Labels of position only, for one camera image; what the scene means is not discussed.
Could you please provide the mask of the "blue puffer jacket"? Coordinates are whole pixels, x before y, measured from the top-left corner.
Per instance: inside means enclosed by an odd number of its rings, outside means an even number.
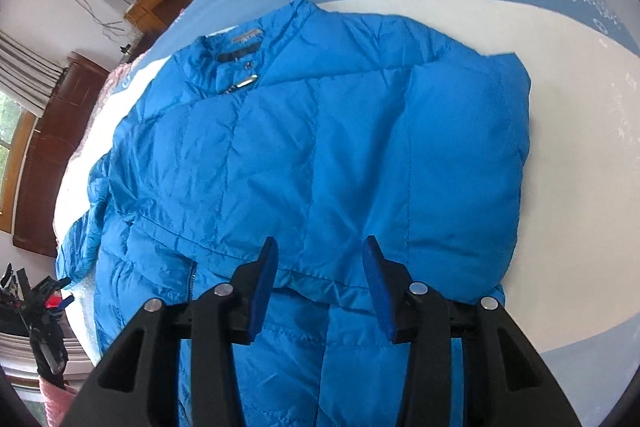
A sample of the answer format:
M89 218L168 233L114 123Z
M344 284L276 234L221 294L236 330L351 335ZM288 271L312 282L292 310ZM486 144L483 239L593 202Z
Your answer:
M200 297L279 264L234 361L251 426L391 426L409 350L363 270L387 259L448 299L500 296L518 240L530 80L400 16L293 0L177 51L92 167L56 271L93 277L105 352L145 301Z

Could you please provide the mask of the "pink quilted blanket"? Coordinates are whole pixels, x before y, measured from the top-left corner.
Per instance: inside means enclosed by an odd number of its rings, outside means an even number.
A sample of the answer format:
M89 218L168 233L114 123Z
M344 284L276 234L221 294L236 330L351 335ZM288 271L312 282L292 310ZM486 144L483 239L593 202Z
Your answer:
M73 158L81 154L81 150L88 139L90 129L94 124L96 117L98 117L105 105L107 98L119 83L122 83L125 80L127 75L131 72L131 69L137 65L137 62L138 60L135 60L133 63L118 65L113 72L110 72L105 78L105 81L102 84L102 89L96 98L96 103L92 106L92 112L89 115L87 124L84 128L84 133L78 143L78 147L74 150ZM63 384L62 374L54 376L39 376L39 386L44 398L44 410L46 411L47 425L61 425L64 416L72 405L73 399L77 395L77 390Z

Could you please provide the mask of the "blue and white bedsheet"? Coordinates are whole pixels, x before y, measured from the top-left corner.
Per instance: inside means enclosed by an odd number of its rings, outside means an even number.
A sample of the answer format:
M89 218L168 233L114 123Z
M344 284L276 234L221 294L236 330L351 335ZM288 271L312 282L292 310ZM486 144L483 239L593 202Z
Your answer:
M293 0L193 0L107 98L70 158L53 226L60 249L89 208L88 179L172 54ZM400 16L530 80L518 240L500 296L582 425L600 424L639 365L639 48L603 0L309 0L326 12ZM93 277L72 281L70 327L93 362Z

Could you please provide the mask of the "dark wooden headboard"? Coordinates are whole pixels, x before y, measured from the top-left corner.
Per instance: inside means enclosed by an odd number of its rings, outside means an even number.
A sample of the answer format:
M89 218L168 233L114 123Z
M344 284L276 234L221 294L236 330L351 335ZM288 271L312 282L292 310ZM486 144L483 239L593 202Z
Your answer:
M53 258L53 216L68 161L85 133L108 70L72 52L29 140L13 225L13 245Z

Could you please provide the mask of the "wooden framed window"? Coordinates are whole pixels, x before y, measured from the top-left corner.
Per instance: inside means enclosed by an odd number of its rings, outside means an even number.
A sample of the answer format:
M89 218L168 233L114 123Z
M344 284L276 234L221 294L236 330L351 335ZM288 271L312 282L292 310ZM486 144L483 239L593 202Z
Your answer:
M1 95L1 231L11 234L15 199L36 116Z

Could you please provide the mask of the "grey pleated curtain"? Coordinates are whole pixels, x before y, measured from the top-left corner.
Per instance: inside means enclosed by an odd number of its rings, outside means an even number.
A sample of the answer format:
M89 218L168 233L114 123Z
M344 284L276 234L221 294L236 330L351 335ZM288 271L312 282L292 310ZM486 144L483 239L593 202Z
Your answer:
M66 68L5 32L0 36L1 92L37 118L43 116Z

